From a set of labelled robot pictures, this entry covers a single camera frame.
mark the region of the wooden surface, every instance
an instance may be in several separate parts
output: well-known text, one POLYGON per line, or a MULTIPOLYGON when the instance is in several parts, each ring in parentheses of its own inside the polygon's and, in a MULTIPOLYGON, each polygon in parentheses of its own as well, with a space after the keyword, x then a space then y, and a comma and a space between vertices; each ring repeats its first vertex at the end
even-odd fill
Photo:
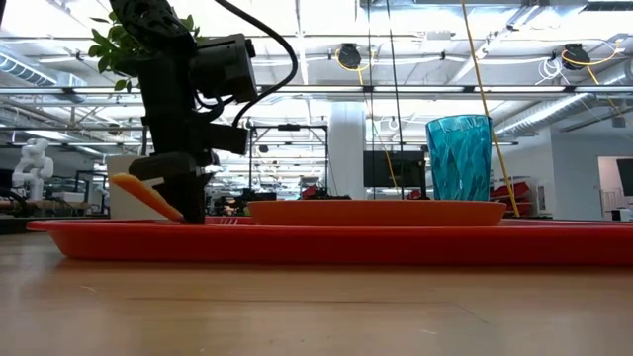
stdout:
POLYGON ((0 355, 633 355, 633 270, 64 260, 0 236, 0 355))

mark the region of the monitor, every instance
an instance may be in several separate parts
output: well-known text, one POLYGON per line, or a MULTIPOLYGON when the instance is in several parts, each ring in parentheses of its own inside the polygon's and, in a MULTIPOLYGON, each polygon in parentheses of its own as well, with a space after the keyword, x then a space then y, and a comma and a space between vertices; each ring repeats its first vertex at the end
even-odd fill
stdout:
POLYGON ((363 155, 365 187, 394 187, 387 154, 391 159, 398 187, 420 188, 426 186, 424 153, 421 150, 405 151, 402 155, 399 151, 368 150, 363 155))
POLYGON ((618 159, 617 169, 620 171, 624 195, 633 197, 633 158, 618 159))

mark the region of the red object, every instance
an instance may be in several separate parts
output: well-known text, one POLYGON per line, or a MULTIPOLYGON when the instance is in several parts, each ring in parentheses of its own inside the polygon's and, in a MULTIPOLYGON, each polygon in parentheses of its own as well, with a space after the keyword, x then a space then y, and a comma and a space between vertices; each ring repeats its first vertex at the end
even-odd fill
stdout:
MULTIPOLYGON (((217 220, 209 219, 208 223, 217 220)), ((493 227, 299 227, 31 222, 68 257, 318 264, 633 265, 633 224, 503 221, 493 227)))
POLYGON ((301 194, 301 199, 307 199, 317 193, 317 186, 310 186, 301 194))
POLYGON ((422 193, 419 192, 419 190, 415 189, 413 191, 411 191, 410 193, 407 194, 407 199, 409 200, 415 200, 419 197, 422 196, 422 193))
POLYGON ((256 223, 287 226, 494 226, 505 204, 466 201, 250 202, 256 223))
MULTIPOLYGON (((514 197, 520 197, 523 194, 530 191, 530 187, 525 182, 514 183, 512 184, 512 191, 514 192, 514 197)), ((510 197, 510 193, 507 190, 506 186, 500 186, 491 192, 491 200, 495 199, 503 199, 510 197)))

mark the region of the black cable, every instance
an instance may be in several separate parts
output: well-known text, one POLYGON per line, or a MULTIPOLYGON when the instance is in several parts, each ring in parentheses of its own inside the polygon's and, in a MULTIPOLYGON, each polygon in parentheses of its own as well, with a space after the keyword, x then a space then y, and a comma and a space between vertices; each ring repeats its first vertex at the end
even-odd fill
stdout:
POLYGON ((241 119, 242 116, 244 116, 244 114, 246 113, 246 111, 248 111, 248 109, 250 109, 251 107, 253 107, 253 105, 257 104, 259 101, 269 96, 270 94, 276 92, 277 90, 282 88, 284 85, 290 83, 293 80, 295 75, 297 75, 297 71, 299 70, 299 62, 297 61, 297 56, 295 55, 295 51, 290 46, 290 44, 288 44, 288 42, 284 40, 284 38, 281 37, 281 35, 279 35, 278 33, 276 33, 273 29, 269 28, 268 26, 266 26, 266 24, 262 23, 261 21, 243 12, 238 7, 229 3, 227 0, 216 0, 216 2, 220 6, 234 13, 240 19, 246 21, 250 25, 263 31, 266 35, 270 36, 273 40, 277 41, 277 43, 279 43, 279 45, 281 45, 286 50, 286 52, 290 56, 290 60, 292 61, 292 68, 286 78, 284 78, 279 83, 271 86, 270 88, 266 89, 264 92, 259 94, 255 100, 248 102, 246 105, 244 105, 243 108, 241 108, 241 110, 239 111, 239 113, 237 113, 237 115, 235 116, 235 119, 233 120, 232 125, 236 128, 237 124, 239 124, 239 120, 241 119))
POLYGON ((214 105, 209 105, 209 104, 205 104, 202 101, 202 99, 200 98, 200 94, 198 92, 194 94, 194 97, 196 98, 196 101, 198 102, 198 104, 200 104, 200 106, 211 110, 208 113, 209 122, 212 122, 213 120, 219 118, 220 115, 225 111, 225 102, 230 103, 233 100, 233 97, 230 97, 224 101, 222 100, 222 98, 216 97, 216 101, 218 103, 214 105))
POLYGON ((203 102, 202 98, 200 97, 200 93, 196 92, 196 101, 198 102, 198 104, 200 104, 201 107, 203 108, 207 108, 207 109, 214 109, 217 105, 219 105, 220 103, 222 103, 223 105, 228 105, 230 103, 233 102, 233 100, 235 100, 234 96, 229 96, 228 98, 222 100, 220 97, 216 97, 216 104, 213 105, 209 105, 209 104, 205 104, 205 102, 203 102))
POLYGON ((400 116, 400 95, 398 93, 398 75, 396 74, 396 51, 394 50, 394 31, 392 30, 392 11, 387 0, 387 19, 389 21, 389 42, 392 47, 392 67, 394 69, 394 91, 396 92, 396 112, 398 114, 398 131, 400 133, 400 179, 401 197, 405 199, 405 142, 403 141, 403 123, 400 116))
POLYGON ((17 217, 26 217, 29 215, 31 211, 31 209, 29 208, 29 203, 27 203, 27 201, 18 193, 12 191, 11 189, 0 187, 0 197, 7 197, 18 202, 21 210, 16 214, 17 217))
POLYGON ((142 127, 142 145, 140 147, 140 155, 147 155, 147 125, 142 127))
MULTIPOLYGON (((373 65, 372 65, 372 2, 367 2, 367 40, 369 46, 369 85, 374 86, 374 73, 373 73, 373 65)), ((367 94, 365 93, 365 89, 363 88, 363 96, 365 97, 365 102, 367 102, 367 94)), ((369 92, 370 98, 370 111, 371 111, 371 121, 372 121, 372 184, 374 188, 374 200, 376 200, 376 153, 375 152, 375 131, 376 131, 376 122, 374 121, 374 90, 369 92)))
POLYGON ((327 164, 329 164, 329 172, 332 175, 332 185, 333 185, 332 193, 334 193, 334 196, 338 197, 338 188, 336 188, 336 178, 334 178, 334 165, 332 164, 332 159, 330 155, 327 156, 327 164))

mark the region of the humanoid robot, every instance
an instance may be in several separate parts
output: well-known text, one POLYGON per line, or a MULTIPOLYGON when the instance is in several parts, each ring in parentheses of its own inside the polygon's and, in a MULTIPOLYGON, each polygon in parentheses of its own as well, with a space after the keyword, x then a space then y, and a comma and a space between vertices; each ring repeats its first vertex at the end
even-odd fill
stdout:
POLYGON ((46 157, 48 141, 43 138, 31 138, 22 147, 22 158, 13 170, 12 180, 16 193, 25 195, 25 183, 30 185, 29 200, 38 201, 44 193, 44 180, 52 177, 54 163, 46 157))

